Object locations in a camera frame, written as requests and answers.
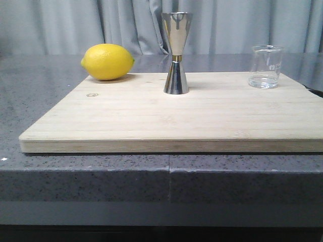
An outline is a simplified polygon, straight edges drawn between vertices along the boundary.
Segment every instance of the curtain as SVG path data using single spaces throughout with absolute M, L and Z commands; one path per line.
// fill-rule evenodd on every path
M 0 55 L 83 54 L 99 43 L 167 54 L 161 13 L 171 11 L 193 13 L 185 54 L 323 49 L 323 0 L 0 0 Z

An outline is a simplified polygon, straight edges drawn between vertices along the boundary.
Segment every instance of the bamboo cutting board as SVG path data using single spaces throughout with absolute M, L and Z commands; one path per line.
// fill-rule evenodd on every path
M 275 89 L 248 72 L 87 77 L 19 137 L 23 152 L 322 152 L 323 99 L 281 74 Z

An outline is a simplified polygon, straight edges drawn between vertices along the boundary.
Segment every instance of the jigger cup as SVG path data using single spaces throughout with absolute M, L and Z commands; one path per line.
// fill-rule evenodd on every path
M 164 92 L 185 94 L 189 92 L 189 88 L 181 61 L 193 14 L 176 12 L 162 13 L 161 15 L 172 52 L 172 64 L 167 75 Z

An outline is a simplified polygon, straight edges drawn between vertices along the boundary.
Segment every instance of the gray granite countertop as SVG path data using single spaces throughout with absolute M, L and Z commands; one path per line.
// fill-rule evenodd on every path
M 315 154 L 22 153 L 18 136 L 87 76 L 79 64 L 81 57 L 0 57 L 0 214 L 4 214 L 0 223 L 323 224 L 323 151 Z M 171 60 L 168 55 L 140 55 L 135 59 L 131 70 L 134 73 L 167 72 Z M 187 55 L 183 64 L 186 72 L 248 71 L 250 60 L 249 54 Z M 285 54 L 282 66 L 282 72 L 294 80 L 308 88 L 323 90 L 323 55 Z M 102 218 L 102 211 L 95 210 L 92 215 L 98 219 L 86 215 L 71 215 L 67 219 L 62 214 L 71 203 L 69 209 L 74 209 L 75 214 L 89 206 L 112 206 L 124 213 L 124 217 Z M 61 207 L 55 216 L 54 204 Z M 200 211 L 198 219 L 192 214 L 194 210 Z M 267 222 L 264 218 L 259 222 L 265 216 L 257 215 L 260 210 L 267 210 Z M 136 218 L 138 213 L 149 216 L 143 221 Z M 211 218 L 212 213 L 222 213 L 226 219 Z M 44 214 L 51 214 L 51 219 Z

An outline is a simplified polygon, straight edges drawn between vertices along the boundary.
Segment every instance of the yellow lemon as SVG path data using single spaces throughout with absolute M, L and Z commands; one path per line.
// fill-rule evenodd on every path
M 85 52 L 81 66 L 98 80 L 113 80 L 127 74 L 134 62 L 131 53 L 120 45 L 97 44 Z

